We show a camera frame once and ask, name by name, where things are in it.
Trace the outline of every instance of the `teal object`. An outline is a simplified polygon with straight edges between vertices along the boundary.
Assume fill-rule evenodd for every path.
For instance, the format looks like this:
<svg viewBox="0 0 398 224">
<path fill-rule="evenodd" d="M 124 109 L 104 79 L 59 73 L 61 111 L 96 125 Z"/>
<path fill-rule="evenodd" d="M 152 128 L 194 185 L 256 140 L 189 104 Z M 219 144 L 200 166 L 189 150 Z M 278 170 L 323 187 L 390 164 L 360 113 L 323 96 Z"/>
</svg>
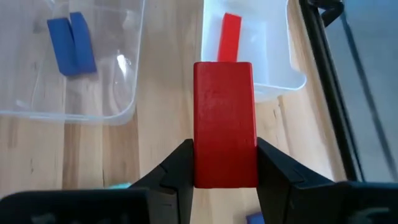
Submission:
<svg viewBox="0 0 398 224">
<path fill-rule="evenodd" d="M 131 183 L 125 183 L 125 184 L 118 184 L 114 186 L 110 186 L 108 189 L 127 189 L 131 186 Z"/>
</svg>

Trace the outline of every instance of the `red object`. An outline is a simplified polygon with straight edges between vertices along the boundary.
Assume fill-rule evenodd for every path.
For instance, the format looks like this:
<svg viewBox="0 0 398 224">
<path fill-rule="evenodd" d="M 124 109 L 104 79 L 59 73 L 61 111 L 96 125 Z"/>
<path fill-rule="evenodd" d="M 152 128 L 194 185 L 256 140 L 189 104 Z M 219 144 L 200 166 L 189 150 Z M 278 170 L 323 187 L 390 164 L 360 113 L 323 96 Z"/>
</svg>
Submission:
<svg viewBox="0 0 398 224">
<path fill-rule="evenodd" d="M 220 46 L 218 48 L 219 62 L 236 62 L 238 59 L 239 36 L 241 34 L 242 17 L 229 13 L 224 15 L 221 28 Z"/>
<path fill-rule="evenodd" d="M 251 64 L 197 62 L 193 92 L 195 187 L 257 187 Z"/>
</svg>

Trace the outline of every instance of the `black cable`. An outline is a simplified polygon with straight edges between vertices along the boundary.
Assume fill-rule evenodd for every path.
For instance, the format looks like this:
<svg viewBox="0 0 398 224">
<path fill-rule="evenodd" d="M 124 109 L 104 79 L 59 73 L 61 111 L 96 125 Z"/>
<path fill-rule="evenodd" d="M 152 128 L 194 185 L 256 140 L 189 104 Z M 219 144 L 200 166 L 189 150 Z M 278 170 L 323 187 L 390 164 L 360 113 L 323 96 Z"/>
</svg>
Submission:
<svg viewBox="0 0 398 224">
<path fill-rule="evenodd" d="M 311 1 L 300 0 L 299 2 L 346 177 L 348 180 L 363 181 L 363 170 L 358 160 L 352 128 L 348 122 L 347 110 L 343 103 L 335 66 L 328 48 L 324 21 L 321 19 L 318 8 L 314 7 Z"/>
<path fill-rule="evenodd" d="M 397 166 L 394 161 L 394 158 L 391 153 L 390 146 L 387 141 L 386 134 L 384 132 L 384 129 L 382 127 L 381 120 L 379 119 L 379 113 L 377 112 L 376 104 L 374 102 L 374 98 L 371 93 L 371 88 L 369 86 L 368 79 L 366 77 L 366 73 L 362 64 L 362 61 L 359 57 L 359 52 L 358 48 L 356 46 L 355 40 L 354 40 L 354 35 L 351 30 L 351 27 L 349 26 L 347 22 L 347 17 L 345 12 L 342 13 L 341 15 L 341 21 L 343 22 L 343 28 L 346 34 L 346 38 L 348 41 L 349 45 L 349 50 L 353 56 L 355 67 L 357 70 L 357 73 L 359 75 L 359 79 L 361 80 L 361 84 L 364 89 L 364 94 L 366 97 L 366 101 L 368 102 L 368 106 L 371 110 L 372 114 L 372 120 L 376 128 L 377 136 L 380 140 L 382 151 L 384 153 L 384 157 L 386 158 L 387 161 L 387 166 L 390 170 L 391 176 L 394 179 L 395 182 L 398 182 L 398 171 L 397 171 Z"/>
<path fill-rule="evenodd" d="M 315 7 L 325 10 L 321 14 L 325 27 L 328 27 L 344 11 L 344 4 L 340 0 L 308 0 L 308 2 Z"/>
</svg>

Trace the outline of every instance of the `plastic container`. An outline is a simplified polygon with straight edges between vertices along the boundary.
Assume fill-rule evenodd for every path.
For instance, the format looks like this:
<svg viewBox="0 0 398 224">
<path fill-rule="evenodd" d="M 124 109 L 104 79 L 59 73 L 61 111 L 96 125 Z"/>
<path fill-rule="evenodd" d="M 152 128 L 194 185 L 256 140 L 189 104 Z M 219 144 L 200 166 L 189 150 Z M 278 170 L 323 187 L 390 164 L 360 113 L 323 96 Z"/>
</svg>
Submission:
<svg viewBox="0 0 398 224">
<path fill-rule="evenodd" d="M 94 2 L 0 0 L 0 114 L 110 124 L 131 118 L 144 0 L 130 0 L 130 7 Z M 58 71 L 47 20 L 76 11 L 88 24 L 98 72 L 67 78 Z"/>
<path fill-rule="evenodd" d="M 239 62 L 251 62 L 256 102 L 301 89 L 307 78 L 290 64 L 286 0 L 204 0 L 201 60 L 215 62 L 226 12 L 242 17 Z"/>
</svg>

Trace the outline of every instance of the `red block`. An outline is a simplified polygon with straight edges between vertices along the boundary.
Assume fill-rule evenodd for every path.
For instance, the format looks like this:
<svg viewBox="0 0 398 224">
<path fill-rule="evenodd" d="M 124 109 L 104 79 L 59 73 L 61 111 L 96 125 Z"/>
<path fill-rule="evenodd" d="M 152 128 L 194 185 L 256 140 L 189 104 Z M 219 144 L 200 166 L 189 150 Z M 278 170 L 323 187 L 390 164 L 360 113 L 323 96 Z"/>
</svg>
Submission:
<svg viewBox="0 0 398 224">
<path fill-rule="evenodd" d="M 257 187 L 251 64 L 198 62 L 193 91 L 195 187 Z"/>
<path fill-rule="evenodd" d="M 242 17 L 226 13 L 221 28 L 219 62 L 236 62 L 238 59 L 239 36 L 241 34 Z"/>
</svg>

